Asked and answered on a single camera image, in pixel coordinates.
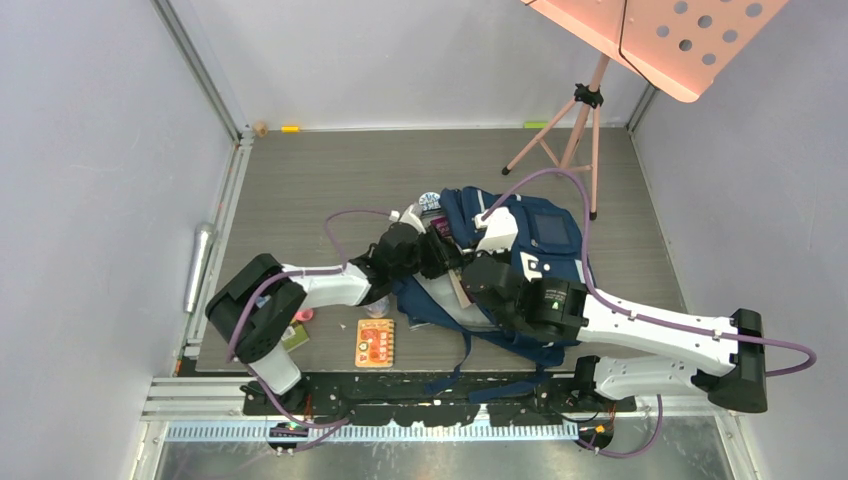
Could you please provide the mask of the navy blue backpack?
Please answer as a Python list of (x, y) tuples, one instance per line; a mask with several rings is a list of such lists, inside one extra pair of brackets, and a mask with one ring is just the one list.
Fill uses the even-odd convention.
[(514, 194), (503, 203), (515, 218), (517, 235), (506, 252), (473, 254), (459, 273), (460, 292), (471, 301), (458, 304), (445, 277), (415, 274), (392, 285), (398, 310), (410, 323), (457, 331), (465, 346), (482, 339), (534, 363), (525, 380), (472, 391), (472, 404), (517, 396), (549, 377), (565, 350), (578, 345), (576, 318), (586, 297), (580, 258), (582, 235), (573, 215), (547, 199)]

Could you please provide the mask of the landscape cover book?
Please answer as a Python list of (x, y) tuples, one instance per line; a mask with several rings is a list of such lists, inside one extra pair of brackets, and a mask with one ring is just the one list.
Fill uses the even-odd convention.
[(272, 300), (269, 295), (261, 297), (257, 305), (259, 309), (253, 320), (262, 348), (270, 350), (282, 346), (291, 351), (309, 340), (303, 322), (294, 319), (297, 310), (284, 306), (282, 300)]

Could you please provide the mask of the purple treehouse book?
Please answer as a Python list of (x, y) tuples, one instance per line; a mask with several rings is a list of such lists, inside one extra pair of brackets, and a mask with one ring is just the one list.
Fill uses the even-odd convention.
[(434, 218), (430, 221), (430, 225), (436, 229), (437, 233), (442, 239), (445, 239), (449, 242), (454, 241), (450, 223), (446, 217), (441, 216)]

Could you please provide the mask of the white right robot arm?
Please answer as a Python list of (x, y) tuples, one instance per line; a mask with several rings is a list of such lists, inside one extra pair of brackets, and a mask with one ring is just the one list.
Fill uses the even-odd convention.
[(461, 282), (508, 332), (543, 344), (606, 343), (642, 351), (634, 360), (577, 362), (570, 392), (584, 410), (596, 410), (608, 399), (694, 392), (727, 410), (768, 408), (762, 318), (755, 311), (704, 317), (647, 307), (574, 280), (528, 280), (488, 255), (465, 267)]

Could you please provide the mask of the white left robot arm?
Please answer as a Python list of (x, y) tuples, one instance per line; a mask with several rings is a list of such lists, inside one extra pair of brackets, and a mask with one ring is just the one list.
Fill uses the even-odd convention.
[(282, 337), (297, 312), (372, 304), (396, 282), (415, 275), (436, 279), (464, 260), (435, 228), (419, 232), (395, 222), (364, 254), (337, 266), (284, 266), (269, 253), (259, 254), (213, 296), (204, 313), (227, 341), (229, 358), (269, 388), (273, 406), (293, 414), (305, 405), (307, 389)]

